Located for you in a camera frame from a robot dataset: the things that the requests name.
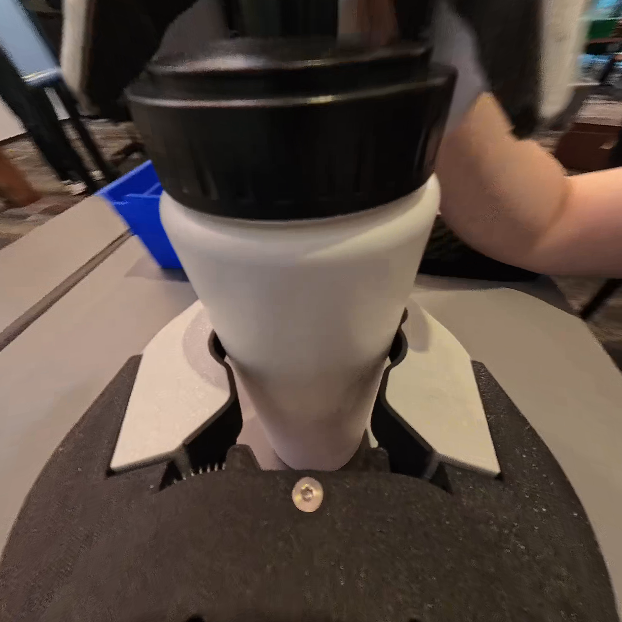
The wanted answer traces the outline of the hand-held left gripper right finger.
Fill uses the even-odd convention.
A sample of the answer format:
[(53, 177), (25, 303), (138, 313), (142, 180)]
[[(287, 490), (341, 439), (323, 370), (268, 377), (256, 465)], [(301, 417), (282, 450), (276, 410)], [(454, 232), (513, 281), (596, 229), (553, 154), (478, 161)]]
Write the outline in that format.
[(471, 357), (416, 302), (387, 355), (370, 433), (398, 475), (432, 480), (447, 465), (501, 474)]

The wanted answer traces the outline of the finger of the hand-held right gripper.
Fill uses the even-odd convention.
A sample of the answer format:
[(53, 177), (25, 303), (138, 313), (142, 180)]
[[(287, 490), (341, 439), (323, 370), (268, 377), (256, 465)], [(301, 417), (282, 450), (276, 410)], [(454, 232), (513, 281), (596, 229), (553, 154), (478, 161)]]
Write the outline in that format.
[(584, 1), (481, 1), (480, 52), (518, 138), (569, 105), (585, 42)]
[(159, 39), (150, 1), (61, 1), (62, 76), (81, 112), (129, 120), (124, 90)]

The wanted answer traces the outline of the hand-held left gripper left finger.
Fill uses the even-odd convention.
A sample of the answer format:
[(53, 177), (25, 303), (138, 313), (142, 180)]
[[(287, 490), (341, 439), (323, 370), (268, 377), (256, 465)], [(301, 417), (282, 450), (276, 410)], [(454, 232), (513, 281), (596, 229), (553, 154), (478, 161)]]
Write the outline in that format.
[(223, 470), (242, 427), (233, 370), (197, 301), (144, 348), (109, 469), (161, 464), (174, 479)]

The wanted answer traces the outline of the white plastic bottle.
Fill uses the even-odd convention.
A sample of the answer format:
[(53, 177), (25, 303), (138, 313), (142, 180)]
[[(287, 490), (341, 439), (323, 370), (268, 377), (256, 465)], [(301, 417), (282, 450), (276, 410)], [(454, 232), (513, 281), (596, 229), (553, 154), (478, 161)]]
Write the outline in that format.
[(287, 466), (338, 470), (360, 446), (439, 205), (436, 175), (315, 220), (210, 216), (161, 194), (172, 247)]

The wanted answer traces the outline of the blue plastic bin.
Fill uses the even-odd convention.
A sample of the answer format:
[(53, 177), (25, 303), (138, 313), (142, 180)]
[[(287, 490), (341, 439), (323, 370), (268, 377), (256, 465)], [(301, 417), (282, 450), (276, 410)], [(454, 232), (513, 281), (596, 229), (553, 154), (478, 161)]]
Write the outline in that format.
[(159, 203), (162, 186), (150, 160), (96, 192), (108, 201), (163, 269), (182, 265), (162, 226)]

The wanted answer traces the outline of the black bottle lid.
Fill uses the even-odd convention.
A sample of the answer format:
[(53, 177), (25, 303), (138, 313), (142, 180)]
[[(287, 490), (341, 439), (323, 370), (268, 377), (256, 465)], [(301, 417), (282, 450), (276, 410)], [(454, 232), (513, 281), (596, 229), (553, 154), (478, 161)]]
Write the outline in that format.
[(126, 90), (159, 181), (201, 213), (339, 216), (433, 173), (456, 71), (435, 1), (220, 1), (223, 33), (162, 44)]

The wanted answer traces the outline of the person's right forearm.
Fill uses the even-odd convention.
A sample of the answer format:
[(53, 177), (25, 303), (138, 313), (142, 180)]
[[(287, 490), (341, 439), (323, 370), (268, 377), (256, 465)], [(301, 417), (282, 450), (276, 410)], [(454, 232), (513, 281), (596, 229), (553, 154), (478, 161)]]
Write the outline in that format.
[(443, 139), (440, 214), (487, 257), (548, 276), (621, 277), (621, 168), (574, 176), (482, 93)]

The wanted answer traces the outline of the black framed sign easel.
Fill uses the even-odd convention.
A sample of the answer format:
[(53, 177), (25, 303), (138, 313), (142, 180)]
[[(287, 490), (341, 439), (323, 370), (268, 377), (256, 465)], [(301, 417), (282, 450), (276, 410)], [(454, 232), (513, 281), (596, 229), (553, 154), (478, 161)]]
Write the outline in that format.
[(5, 78), (9, 82), (1, 86), (1, 97), (62, 182), (80, 182), (92, 195), (100, 189), (67, 137), (48, 90), (58, 97), (101, 179), (111, 183), (119, 177), (82, 121), (52, 48), (20, 1), (1, 2), (1, 79)]

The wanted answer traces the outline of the black office chair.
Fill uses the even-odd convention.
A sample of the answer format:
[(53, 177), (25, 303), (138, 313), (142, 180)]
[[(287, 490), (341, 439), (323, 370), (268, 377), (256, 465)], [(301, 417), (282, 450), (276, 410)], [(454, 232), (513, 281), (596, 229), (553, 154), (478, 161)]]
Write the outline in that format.
[(620, 288), (621, 279), (607, 279), (582, 307), (579, 317), (585, 322), (589, 321)]

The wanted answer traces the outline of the wooden post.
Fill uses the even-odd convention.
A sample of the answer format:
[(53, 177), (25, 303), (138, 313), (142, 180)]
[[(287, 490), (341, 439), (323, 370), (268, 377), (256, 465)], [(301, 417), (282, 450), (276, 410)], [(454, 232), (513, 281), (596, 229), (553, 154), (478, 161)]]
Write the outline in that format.
[(1, 147), (1, 211), (23, 208), (42, 198), (27, 176), (4, 153)]

